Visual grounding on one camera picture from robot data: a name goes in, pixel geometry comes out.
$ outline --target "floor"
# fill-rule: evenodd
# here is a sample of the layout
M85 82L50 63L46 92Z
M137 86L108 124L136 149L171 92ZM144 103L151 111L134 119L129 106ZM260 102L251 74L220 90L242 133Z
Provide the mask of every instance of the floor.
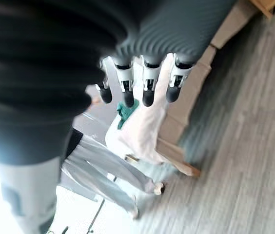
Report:
M181 141L199 179L136 166L166 182L137 195L141 219L107 203L94 234L275 234L275 16L257 16L218 52Z

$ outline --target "black fingertip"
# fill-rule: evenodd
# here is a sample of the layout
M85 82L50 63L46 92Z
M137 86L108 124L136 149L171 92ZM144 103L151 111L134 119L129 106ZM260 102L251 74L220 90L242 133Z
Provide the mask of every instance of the black fingertip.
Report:
M168 102L175 102L180 94L181 88L168 86L166 99Z
M124 104L126 107L131 108L134 105L134 97L132 91L125 91L123 93Z
M110 88L107 88L107 89L101 89L99 91L100 93L100 96L102 98L102 100L105 102L105 103L111 103L112 100L113 100L113 96L112 96L112 91L110 90Z
M144 91L143 92L143 103L144 106L151 106L154 102L154 95L155 92L152 90Z

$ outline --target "wooden furniture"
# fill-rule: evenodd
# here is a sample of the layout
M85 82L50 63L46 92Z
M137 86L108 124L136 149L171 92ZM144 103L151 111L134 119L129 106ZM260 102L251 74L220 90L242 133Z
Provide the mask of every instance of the wooden furniture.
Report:
M271 19L273 8L275 7L275 0L250 0L262 13Z

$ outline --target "robotic hand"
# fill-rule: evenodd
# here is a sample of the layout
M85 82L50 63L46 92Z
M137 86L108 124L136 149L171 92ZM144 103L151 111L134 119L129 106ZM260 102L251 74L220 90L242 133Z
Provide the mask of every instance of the robotic hand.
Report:
M175 54L167 100L188 74L236 0L0 0L0 177L2 195L26 234L44 234L75 116L111 56L128 107L133 56L143 58L143 103L154 100L161 61Z

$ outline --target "person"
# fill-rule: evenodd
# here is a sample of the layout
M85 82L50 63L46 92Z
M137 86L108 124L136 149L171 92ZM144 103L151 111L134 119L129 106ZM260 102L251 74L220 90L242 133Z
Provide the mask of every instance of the person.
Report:
M135 201L97 168L126 180L146 193L161 195L164 192L162 182L154 183L137 168L109 151L106 146L73 129L61 172L80 186L121 206L132 219L136 219L139 211Z

